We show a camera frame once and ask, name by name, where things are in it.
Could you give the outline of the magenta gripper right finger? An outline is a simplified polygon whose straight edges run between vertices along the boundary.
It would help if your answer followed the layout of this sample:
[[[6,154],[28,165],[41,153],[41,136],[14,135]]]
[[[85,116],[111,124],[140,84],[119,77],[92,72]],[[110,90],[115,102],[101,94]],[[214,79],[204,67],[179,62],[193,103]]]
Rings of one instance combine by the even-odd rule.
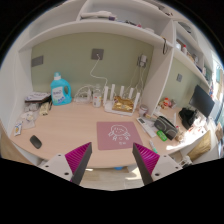
[[[133,144],[132,153],[139,168],[143,183],[145,185],[152,183],[152,172],[160,155],[137,143]]]

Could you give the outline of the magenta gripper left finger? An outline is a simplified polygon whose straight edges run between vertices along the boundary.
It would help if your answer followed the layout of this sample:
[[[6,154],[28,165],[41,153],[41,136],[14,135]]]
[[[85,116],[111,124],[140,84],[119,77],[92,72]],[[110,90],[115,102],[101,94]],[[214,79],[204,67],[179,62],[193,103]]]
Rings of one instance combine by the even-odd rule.
[[[92,154],[92,143],[86,143],[68,152],[65,158],[72,171],[71,182],[79,185]]]

